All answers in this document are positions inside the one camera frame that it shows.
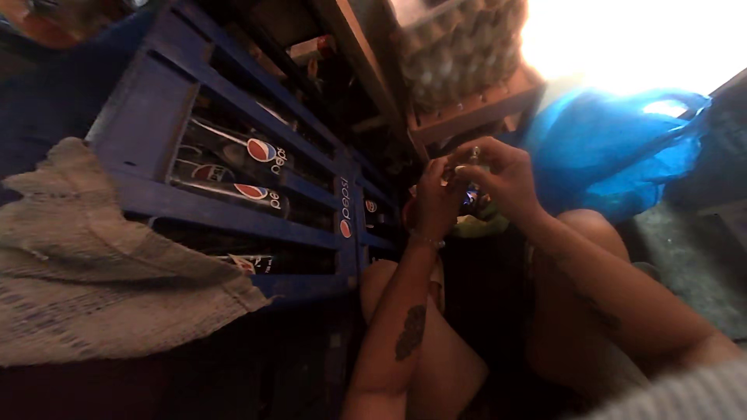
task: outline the person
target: person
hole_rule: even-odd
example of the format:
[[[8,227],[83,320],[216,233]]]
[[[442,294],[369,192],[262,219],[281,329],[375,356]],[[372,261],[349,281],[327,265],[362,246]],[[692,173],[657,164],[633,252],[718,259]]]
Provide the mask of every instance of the person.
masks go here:
[[[475,146],[482,167],[465,164]],[[445,173],[454,178],[442,186]],[[632,265],[620,236],[599,213],[545,212],[525,151],[480,138],[428,164],[417,186],[416,227],[400,263],[378,261],[362,275],[368,330],[343,419],[457,419],[485,383],[487,364],[451,329],[438,310],[438,295],[429,293],[439,245],[455,223],[468,182],[487,192],[534,248],[536,305],[525,356],[540,377],[600,403],[646,389],[663,373],[741,355],[713,325]]]

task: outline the leg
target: leg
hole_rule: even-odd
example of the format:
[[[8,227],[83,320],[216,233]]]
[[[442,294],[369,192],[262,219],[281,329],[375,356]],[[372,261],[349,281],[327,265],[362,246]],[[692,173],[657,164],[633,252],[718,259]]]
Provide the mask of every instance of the leg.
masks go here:
[[[596,211],[568,211],[558,219],[629,261],[617,231]],[[535,252],[532,269],[536,308],[527,361],[539,376],[574,389],[592,404],[648,382],[636,364],[602,334],[598,319],[547,256]]]
[[[397,269],[378,261],[363,273],[361,307],[371,322],[384,288]],[[488,366],[454,330],[428,297],[422,354],[408,394],[408,408],[416,419],[456,419],[488,376]]]

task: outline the tattoo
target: tattoo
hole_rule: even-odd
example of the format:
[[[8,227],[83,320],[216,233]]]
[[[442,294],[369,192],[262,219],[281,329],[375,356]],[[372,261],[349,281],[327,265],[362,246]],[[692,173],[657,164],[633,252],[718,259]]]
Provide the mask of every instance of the tattoo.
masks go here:
[[[586,305],[586,307],[597,318],[597,321],[599,321],[600,324],[611,330],[620,329],[620,326],[622,325],[622,321],[620,321],[620,318],[617,318],[609,312],[605,312],[601,307],[599,307],[599,302],[594,300],[593,297],[581,294],[576,290],[573,291],[573,295]]]
[[[423,341],[423,331],[425,331],[425,305],[416,305],[407,311],[405,319],[405,330],[397,339],[397,347],[394,348],[398,362],[412,354]]]

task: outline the hand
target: hand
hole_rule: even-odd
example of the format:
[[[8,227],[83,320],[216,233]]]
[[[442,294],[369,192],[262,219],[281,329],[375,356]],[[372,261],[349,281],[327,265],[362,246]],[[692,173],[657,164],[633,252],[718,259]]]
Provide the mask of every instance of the hand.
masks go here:
[[[489,166],[490,172],[463,163],[475,146],[480,148],[480,164]],[[534,191],[529,153],[524,150],[483,137],[459,146],[449,156],[448,166],[457,179],[472,181],[490,194],[500,213],[520,227],[544,212]]]
[[[438,242],[456,223],[459,206],[467,194],[467,182],[454,181],[441,185],[447,158],[433,159],[418,182],[415,206],[418,212],[415,232]]]

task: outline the wooden shelf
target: wooden shelf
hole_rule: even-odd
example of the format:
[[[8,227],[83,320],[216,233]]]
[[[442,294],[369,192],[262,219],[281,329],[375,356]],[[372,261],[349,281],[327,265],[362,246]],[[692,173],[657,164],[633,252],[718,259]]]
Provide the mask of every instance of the wooden shelf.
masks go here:
[[[448,139],[491,121],[502,120],[528,109],[542,91],[542,79],[522,64],[504,85],[468,96],[459,104],[434,112],[407,112],[410,138],[422,146]]]

